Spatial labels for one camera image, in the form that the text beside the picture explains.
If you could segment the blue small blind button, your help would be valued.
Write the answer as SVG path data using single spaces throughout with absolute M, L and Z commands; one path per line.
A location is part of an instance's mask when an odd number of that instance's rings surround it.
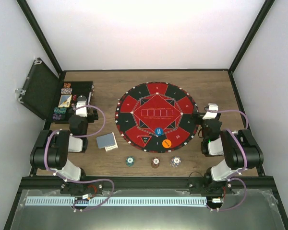
M 164 131 L 163 131 L 162 128 L 157 127 L 157 128 L 155 129 L 155 135 L 156 135 L 156 136 L 161 136 L 161 135 L 163 135 L 163 134 L 164 134 Z

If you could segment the green blue chip stack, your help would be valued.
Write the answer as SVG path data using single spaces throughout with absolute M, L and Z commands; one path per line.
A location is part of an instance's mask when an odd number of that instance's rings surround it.
M 134 162 L 135 162 L 135 159 L 134 159 L 133 156 L 128 156 L 128 157 L 126 158 L 126 165 L 127 165 L 127 166 L 129 166 L 129 167 L 133 166 L 133 165 L 134 165 Z

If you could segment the orange black chip stack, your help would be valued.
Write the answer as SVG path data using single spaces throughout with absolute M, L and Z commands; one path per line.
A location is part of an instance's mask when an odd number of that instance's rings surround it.
M 158 168 L 160 165 L 160 159 L 159 158 L 153 158 L 151 161 L 151 167 L 152 168 Z

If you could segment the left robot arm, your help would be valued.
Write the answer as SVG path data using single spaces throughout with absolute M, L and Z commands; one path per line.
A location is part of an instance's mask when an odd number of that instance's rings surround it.
M 84 170 L 68 160 L 69 152 L 85 152 L 88 146 L 87 130 L 89 115 L 85 96 L 77 98 L 68 120 L 69 130 L 42 130 L 30 154 L 33 168 L 48 170 L 65 182 L 72 183 L 72 189 L 84 193 L 93 183 L 86 180 Z

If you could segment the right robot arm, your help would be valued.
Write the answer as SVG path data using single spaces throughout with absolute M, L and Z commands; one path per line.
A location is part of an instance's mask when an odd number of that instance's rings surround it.
M 237 112 L 245 118 L 244 129 L 238 131 L 221 129 L 222 122 L 219 120 L 221 114 L 232 112 Z M 249 121 L 245 113 L 240 110 L 220 111 L 217 104 L 210 103 L 203 113 L 195 106 L 192 119 L 200 126 L 202 154 L 207 157 L 224 157 L 219 164 L 208 168 L 203 175 L 203 189 L 207 192 L 215 193 L 235 175 L 262 166 L 264 155 L 248 129 Z

